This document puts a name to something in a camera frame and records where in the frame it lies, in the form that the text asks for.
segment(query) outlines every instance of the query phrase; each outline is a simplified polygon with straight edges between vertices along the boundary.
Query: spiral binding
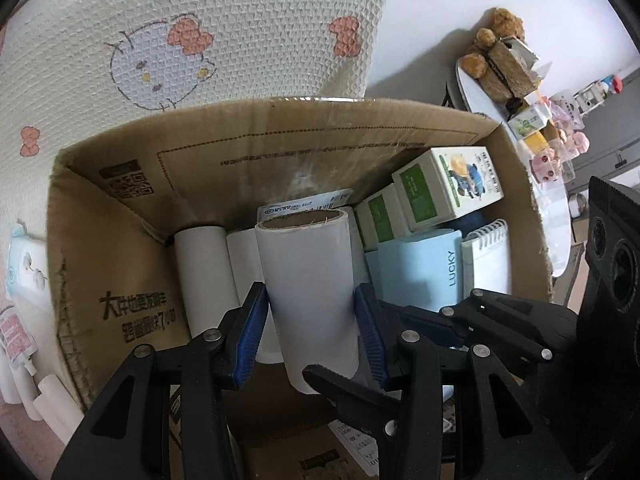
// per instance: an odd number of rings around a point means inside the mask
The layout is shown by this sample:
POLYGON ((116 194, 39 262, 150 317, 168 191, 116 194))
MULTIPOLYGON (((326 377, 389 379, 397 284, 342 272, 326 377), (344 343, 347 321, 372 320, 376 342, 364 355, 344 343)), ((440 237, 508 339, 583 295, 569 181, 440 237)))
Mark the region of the spiral binding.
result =
POLYGON ((479 249, 488 248, 493 244, 498 243, 503 238, 508 236, 507 222, 503 219, 497 219, 495 222, 491 222, 489 225, 485 225, 475 231, 471 231, 465 238, 468 240, 480 240, 479 249))

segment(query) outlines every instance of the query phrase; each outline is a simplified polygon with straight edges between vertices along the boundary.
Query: white table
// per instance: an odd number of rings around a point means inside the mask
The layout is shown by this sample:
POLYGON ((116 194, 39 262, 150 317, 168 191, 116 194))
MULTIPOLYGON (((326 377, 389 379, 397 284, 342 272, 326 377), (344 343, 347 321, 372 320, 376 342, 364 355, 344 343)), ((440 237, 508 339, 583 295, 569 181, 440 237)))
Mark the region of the white table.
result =
MULTIPOLYGON (((482 87, 477 81, 469 77, 460 68, 459 63, 456 64, 455 77, 466 109, 470 112, 485 114, 502 123, 510 134, 511 140, 521 158, 524 160, 530 158, 529 152, 524 150, 522 143, 516 140, 516 137, 507 124, 502 109, 491 101, 491 98, 482 90, 482 87)), ((529 173, 533 195, 538 204, 540 216, 542 217, 542 227, 545 232, 549 260, 551 261, 552 276, 557 278, 566 269, 569 263, 569 252, 571 250, 571 215, 569 215, 566 189, 561 179, 555 182, 538 184, 531 176, 529 168, 527 168, 527 173, 529 173)))

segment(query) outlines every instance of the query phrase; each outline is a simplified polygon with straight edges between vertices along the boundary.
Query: spiral notebook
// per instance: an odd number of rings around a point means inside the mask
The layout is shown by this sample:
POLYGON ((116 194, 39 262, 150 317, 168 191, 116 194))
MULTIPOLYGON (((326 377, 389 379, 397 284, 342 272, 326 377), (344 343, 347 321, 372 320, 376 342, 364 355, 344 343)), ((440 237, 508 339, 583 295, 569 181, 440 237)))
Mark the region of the spiral notebook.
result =
POLYGON ((462 241, 463 297, 473 288, 511 293, 511 255, 507 222, 496 220, 462 241))

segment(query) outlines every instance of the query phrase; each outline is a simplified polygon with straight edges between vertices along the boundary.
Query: white paper roll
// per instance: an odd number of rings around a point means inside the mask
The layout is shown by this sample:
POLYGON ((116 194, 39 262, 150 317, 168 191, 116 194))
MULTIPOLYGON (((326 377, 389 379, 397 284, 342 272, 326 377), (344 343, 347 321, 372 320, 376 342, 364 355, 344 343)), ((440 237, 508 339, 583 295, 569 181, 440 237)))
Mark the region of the white paper roll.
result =
POLYGON ((46 397, 58 418, 69 428, 71 433, 78 428, 84 415, 73 397, 60 382, 60 379, 51 374, 38 383, 38 388, 46 397))
POLYGON ((2 346, 0 346, 0 393, 7 404, 22 403, 20 394, 15 387, 14 375, 11 373, 11 367, 2 346))
POLYGON ((18 394, 20 394, 20 399, 27 415, 31 420, 42 420, 42 416, 33 405, 33 400, 38 396, 33 377, 31 377, 24 365, 18 366, 17 370, 12 369, 11 373, 14 376, 15 387, 18 389, 18 394))
POLYGON ((347 213, 295 213, 260 222, 255 232, 289 381, 315 393, 302 377, 309 364, 351 378, 358 328, 347 213))
MULTIPOLYGON (((264 282, 255 229, 228 234, 226 236, 226 244, 229 248, 229 259, 231 260, 231 269, 236 282, 238 300, 243 303, 254 282, 264 282)), ((276 327, 273 324, 271 309, 264 323, 262 339, 260 339, 260 346, 258 346, 255 360, 265 364, 282 362, 280 343, 278 342, 276 327)))
POLYGON ((353 285, 358 286, 361 283, 371 283, 367 263, 364 259, 364 247, 362 246, 362 238, 358 231, 358 222, 356 215, 353 213, 351 206, 344 206, 342 209, 349 216, 349 236, 351 240, 351 261, 353 263, 353 285))
POLYGON ((175 256, 191 337, 216 328, 228 310, 238 308, 226 232, 194 227, 175 235, 175 256))
POLYGON ((55 410, 53 409, 50 402, 44 396, 44 394, 37 396, 33 405, 36 407, 36 410, 40 413, 44 421, 51 428, 51 431, 56 434, 62 443, 66 446, 71 440, 72 431, 66 427, 65 423, 60 420, 59 416, 56 415, 55 410))

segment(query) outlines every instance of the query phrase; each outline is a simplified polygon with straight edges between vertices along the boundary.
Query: hello kitty print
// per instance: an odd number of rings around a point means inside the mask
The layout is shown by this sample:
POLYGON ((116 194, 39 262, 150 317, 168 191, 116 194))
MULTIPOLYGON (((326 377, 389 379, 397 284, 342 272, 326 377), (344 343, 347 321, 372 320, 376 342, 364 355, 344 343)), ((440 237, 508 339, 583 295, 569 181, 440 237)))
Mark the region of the hello kitty print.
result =
POLYGON ((209 80, 216 67, 205 56, 214 37, 194 14, 147 23, 113 48, 111 78, 124 97, 146 110, 170 110, 209 80))

